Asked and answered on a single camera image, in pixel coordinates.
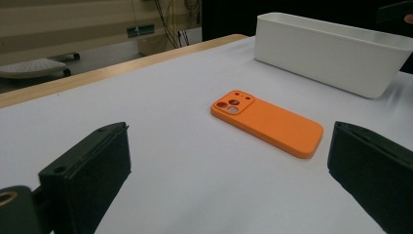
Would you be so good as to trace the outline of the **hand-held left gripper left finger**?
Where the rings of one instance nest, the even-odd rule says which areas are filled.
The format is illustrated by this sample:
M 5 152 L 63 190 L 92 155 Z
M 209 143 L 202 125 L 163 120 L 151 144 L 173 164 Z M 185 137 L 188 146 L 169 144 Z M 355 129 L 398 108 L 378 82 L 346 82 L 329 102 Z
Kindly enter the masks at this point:
M 128 126 L 101 127 L 39 173 L 56 234 L 94 234 L 131 173 Z

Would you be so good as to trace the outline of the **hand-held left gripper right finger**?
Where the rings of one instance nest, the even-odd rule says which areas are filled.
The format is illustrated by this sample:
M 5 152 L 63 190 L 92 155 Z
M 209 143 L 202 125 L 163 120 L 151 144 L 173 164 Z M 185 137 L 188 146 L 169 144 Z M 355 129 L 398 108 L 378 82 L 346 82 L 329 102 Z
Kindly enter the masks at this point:
M 327 168 L 387 234 L 413 234 L 413 151 L 337 122 Z

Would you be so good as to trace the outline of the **orange phone case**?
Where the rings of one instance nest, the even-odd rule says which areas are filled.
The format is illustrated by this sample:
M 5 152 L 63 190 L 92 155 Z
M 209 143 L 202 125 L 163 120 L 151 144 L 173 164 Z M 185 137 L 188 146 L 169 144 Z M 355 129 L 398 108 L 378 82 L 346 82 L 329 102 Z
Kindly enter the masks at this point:
M 231 91 L 210 113 L 301 159 L 311 158 L 323 135 L 321 124 L 242 91 Z

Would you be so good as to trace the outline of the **white plastic bin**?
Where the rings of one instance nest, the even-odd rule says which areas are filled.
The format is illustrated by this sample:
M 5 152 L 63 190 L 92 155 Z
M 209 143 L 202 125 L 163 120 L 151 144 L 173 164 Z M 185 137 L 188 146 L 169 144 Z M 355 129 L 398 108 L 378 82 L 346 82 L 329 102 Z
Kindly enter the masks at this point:
M 377 98 L 413 54 L 413 38 L 283 13 L 257 17 L 254 57 Z

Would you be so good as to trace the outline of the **light wooden table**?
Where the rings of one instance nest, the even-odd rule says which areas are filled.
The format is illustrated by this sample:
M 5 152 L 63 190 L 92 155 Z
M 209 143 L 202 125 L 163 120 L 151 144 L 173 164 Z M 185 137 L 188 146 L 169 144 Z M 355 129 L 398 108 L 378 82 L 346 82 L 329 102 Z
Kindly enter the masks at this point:
M 100 69 L 88 71 L 82 74 L 73 75 L 67 78 L 34 85 L 20 90 L 0 94 L 0 108 L 27 102 L 36 98 L 42 98 L 49 95 L 58 94 L 77 87 L 85 86 L 97 81 L 131 72 L 146 66 L 165 62 L 171 59 L 185 57 L 191 54 L 199 53 L 205 50 L 213 49 L 229 43 L 245 39 L 242 34 L 231 34 L 220 38 L 208 40 L 184 48 L 173 49 L 170 51 L 158 53 L 156 55 L 138 58 L 115 65 L 110 65 Z

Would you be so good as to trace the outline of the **white table sheet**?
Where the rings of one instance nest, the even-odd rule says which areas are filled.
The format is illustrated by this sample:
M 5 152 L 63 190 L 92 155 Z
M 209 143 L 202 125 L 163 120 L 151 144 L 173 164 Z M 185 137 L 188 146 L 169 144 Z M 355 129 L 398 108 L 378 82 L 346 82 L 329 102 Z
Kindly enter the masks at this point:
M 413 150 L 413 76 L 374 99 L 257 61 L 250 38 L 0 108 L 0 188 L 38 173 L 95 129 L 126 122 L 131 174 L 97 234 L 384 234 L 329 174 L 334 124 Z M 241 90 L 324 133 L 302 160 L 210 114 Z

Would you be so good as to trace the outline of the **wooden desk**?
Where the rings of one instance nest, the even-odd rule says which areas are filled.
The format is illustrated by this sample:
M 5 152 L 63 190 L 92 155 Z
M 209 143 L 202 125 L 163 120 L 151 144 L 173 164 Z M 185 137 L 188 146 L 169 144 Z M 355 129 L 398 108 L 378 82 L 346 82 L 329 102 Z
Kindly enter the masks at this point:
M 128 41 L 127 28 L 153 23 L 151 36 L 199 27 L 203 0 L 0 0 L 0 65 Z

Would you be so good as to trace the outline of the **grey power strip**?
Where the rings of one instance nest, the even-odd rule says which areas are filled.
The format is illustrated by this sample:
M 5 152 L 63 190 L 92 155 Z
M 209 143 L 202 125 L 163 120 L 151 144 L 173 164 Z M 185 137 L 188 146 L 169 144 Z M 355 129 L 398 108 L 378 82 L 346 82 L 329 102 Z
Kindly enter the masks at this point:
M 155 32 L 155 25 L 153 23 L 142 24 L 142 25 L 132 26 L 132 27 L 127 28 L 127 35 L 129 38 L 148 35 L 154 32 Z

